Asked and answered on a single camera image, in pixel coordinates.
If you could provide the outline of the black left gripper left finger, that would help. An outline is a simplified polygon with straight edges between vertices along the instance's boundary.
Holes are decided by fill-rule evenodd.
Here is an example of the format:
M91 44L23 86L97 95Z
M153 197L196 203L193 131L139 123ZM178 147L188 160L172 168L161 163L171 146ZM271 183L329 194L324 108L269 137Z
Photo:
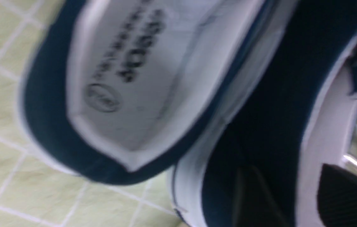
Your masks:
M235 227L288 226L268 184L254 166L238 169L233 202Z

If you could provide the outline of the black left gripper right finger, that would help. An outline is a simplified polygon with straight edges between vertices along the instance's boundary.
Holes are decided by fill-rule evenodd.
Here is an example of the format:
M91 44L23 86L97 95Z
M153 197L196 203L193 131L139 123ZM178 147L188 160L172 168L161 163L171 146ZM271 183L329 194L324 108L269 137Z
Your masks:
M326 227L357 227L357 176L337 165L323 164L317 207Z

